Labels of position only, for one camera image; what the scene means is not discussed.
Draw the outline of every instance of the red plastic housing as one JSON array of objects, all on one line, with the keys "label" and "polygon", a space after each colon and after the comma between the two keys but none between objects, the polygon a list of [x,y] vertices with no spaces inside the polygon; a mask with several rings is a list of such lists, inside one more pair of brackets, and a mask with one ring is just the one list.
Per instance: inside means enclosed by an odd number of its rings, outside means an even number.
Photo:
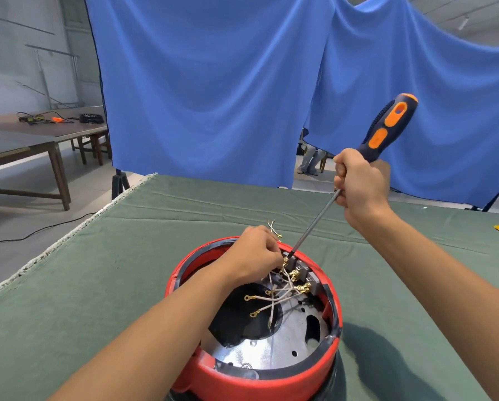
[{"label": "red plastic housing", "polygon": [[[190,257],[206,246],[232,238],[217,239],[189,253],[173,271],[166,287],[165,297],[173,292],[177,278],[179,277],[179,271]],[[278,244],[283,251],[289,252],[292,249],[291,246],[284,243]],[[220,246],[202,253],[184,270],[183,276],[180,276],[180,281],[184,282],[201,266],[218,259],[229,247]],[[295,255],[313,270],[322,284],[328,285],[337,310],[339,327],[342,330],[342,311],[331,280],[309,257],[301,252],[296,252]],[[333,313],[329,303],[330,299],[324,293],[320,295],[320,299],[325,305],[323,317],[331,320]],[[215,358],[198,347],[177,378],[175,384],[173,384],[172,390],[175,392],[192,391],[202,401],[255,401],[259,399],[307,401],[324,383],[333,365],[338,346],[339,337],[336,337],[316,364],[302,373],[277,380],[252,380],[220,373],[215,370]]]}]

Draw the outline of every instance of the round black opening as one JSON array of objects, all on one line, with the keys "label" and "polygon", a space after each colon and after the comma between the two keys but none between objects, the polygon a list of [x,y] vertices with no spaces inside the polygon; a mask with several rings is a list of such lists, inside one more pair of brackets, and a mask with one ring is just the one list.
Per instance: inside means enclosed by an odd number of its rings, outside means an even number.
[{"label": "round black opening", "polygon": [[267,287],[261,284],[250,283],[235,288],[229,294],[209,326],[210,333],[222,346],[231,348],[242,343],[244,339],[256,341],[277,332],[283,319],[281,306],[275,304],[272,325],[269,328],[271,307],[260,311],[254,318],[249,314],[271,303],[261,299],[244,299],[245,296],[269,298],[266,290]]}]

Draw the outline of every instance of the table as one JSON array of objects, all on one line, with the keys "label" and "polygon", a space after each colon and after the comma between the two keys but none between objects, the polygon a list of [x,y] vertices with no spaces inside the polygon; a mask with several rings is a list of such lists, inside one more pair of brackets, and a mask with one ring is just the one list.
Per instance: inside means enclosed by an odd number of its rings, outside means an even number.
[{"label": "table", "polygon": [[[85,112],[101,114],[104,117],[103,106],[66,108],[59,109],[57,112],[65,118],[70,116],[78,117],[80,113]],[[58,199],[62,201],[64,210],[68,211],[71,195],[69,193],[69,186],[67,185],[59,142],[82,138],[83,136],[96,137],[101,133],[105,133],[106,130],[106,123],[83,124],[79,121],[74,121],[73,123],[29,125],[26,122],[19,122],[17,114],[0,115],[0,166],[47,152],[59,190],[58,194],[47,194],[33,191],[0,189],[0,194]],[[92,148],[96,149],[100,160],[100,145],[98,138],[95,140],[97,142],[92,143]],[[85,162],[84,150],[81,149],[80,153],[82,161]]]},{"label": "table", "polygon": [[[272,219],[282,240],[293,244],[328,200],[322,193],[167,176],[125,192],[0,290],[0,400],[49,396],[162,299],[171,272],[193,249]],[[499,214],[392,206],[499,287],[493,228]],[[342,366],[330,400],[488,399],[338,206],[302,250],[333,280],[344,314]]]}]

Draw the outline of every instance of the black and orange handle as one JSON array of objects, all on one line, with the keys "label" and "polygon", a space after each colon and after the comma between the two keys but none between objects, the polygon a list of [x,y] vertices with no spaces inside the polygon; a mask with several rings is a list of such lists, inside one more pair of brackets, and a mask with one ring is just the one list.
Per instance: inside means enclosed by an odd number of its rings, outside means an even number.
[{"label": "black and orange handle", "polygon": [[402,134],[413,117],[418,99],[413,94],[401,93],[376,116],[366,138],[357,150],[368,162],[379,155]]}]

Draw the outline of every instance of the hand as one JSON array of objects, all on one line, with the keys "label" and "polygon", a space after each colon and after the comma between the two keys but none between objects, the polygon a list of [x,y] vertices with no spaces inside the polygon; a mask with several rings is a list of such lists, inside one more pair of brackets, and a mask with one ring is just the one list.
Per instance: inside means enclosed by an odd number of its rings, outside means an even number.
[{"label": "hand", "polygon": [[283,264],[276,237],[265,226],[247,227],[233,246],[215,263],[233,282],[233,289],[253,283]]},{"label": "hand", "polygon": [[335,188],[343,190],[337,204],[345,208],[344,217],[354,229],[359,231],[374,217],[392,212],[387,199],[391,178],[387,162],[368,163],[355,149],[344,149],[333,161]]}]

